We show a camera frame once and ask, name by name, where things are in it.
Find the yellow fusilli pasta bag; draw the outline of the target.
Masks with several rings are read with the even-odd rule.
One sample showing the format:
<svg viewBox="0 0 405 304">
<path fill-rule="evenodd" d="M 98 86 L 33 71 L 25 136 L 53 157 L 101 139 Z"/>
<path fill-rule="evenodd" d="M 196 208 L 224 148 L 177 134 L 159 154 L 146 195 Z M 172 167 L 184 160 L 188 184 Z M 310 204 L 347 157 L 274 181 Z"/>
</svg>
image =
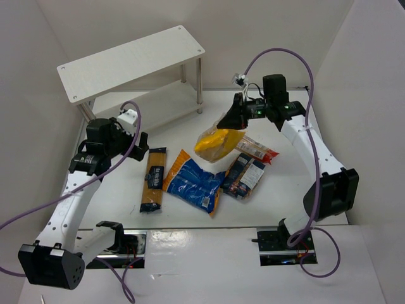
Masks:
<svg viewBox="0 0 405 304">
<path fill-rule="evenodd" d="M 203 160 L 217 162 L 232 152 L 244 135 L 245 132 L 240 130 L 217 129 L 212 126 L 198 137 L 194 152 Z"/>
</svg>

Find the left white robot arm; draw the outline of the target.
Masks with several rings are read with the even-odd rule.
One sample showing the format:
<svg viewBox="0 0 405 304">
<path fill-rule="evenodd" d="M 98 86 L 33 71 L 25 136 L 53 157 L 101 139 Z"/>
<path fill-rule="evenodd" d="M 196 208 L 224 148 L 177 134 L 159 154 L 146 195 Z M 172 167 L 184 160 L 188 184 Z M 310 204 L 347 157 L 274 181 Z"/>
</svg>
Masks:
<svg viewBox="0 0 405 304">
<path fill-rule="evenodd" d="M 23 244 L 18 252 L 29 283 L 73 290 L 98 254 L 103 250 L 116 253 L 126 245 L 128 237 L 118 222 L 103 220 L 83 238 L 77 232 L 93 195 L 111 172 L 112 159 L 122 155 L 141 161 L 148 149 L 139 114 L 132 110 L 88 123 L 86 138 L 70 162 L 65 190 L 49 222 L 33 244 Z"/>
</svg>

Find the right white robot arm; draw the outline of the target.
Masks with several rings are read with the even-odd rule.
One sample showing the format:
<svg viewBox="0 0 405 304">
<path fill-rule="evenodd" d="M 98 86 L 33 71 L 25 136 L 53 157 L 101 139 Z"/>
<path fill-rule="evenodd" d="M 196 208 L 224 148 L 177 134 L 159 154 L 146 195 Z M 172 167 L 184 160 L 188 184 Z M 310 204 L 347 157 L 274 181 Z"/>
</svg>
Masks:
<svg viewBox="0 0 405 304">
<path fill-rule="evenodd" d="M 286 79 L 281 74 L 263 77 L 263 97 L 248 100 L 237 93 L 230 109 L 218 122 L 219 129 L 246 129 L 252 119 L 267 118 L 293 145 L 304 162 L 311 180 L 297 214 L 280 221 L 279 229 L 291 241 L 315 223 L 340 215 L 353 207 L 359 175 L 338 161 L 310 124 L 308 111 L 298 101 L 290 101 Z"/>
</svg>

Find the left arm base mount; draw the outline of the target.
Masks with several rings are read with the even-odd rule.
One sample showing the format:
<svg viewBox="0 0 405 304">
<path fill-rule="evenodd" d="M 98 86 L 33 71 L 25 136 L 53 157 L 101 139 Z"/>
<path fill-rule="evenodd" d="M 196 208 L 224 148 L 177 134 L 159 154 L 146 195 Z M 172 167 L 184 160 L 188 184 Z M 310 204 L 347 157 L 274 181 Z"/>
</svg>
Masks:
<svg viewBox="0 0 405 304">
<path fill-rule="evenodd" d="M 97 258 L 107 262 L 114 269 L 124 270 L 127 266 L 130 269 L 143 269 L 145 266 L 146 254 L 146 230 L 125 229 L 125 242 L 119 250 L 103 250 Z"/>
</svg>

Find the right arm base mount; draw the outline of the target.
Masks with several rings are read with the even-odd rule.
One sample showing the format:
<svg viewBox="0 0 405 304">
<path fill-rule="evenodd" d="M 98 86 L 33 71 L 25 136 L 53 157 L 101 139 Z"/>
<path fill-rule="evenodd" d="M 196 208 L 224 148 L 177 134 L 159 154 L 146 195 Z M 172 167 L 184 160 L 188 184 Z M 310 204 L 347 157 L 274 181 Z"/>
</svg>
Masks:
<svg viewBox="0 0 405 304">
<path fill-rule="evenodd" d="M 251 240 L 258 246 L 260 265 L 282 266 L 303 264 L 317 264 L 315 245 L 309 232 L 295 247 L 288 247 L 282 235 L 275 228 L 258 229 L 256 237 Z"/>
</svg>

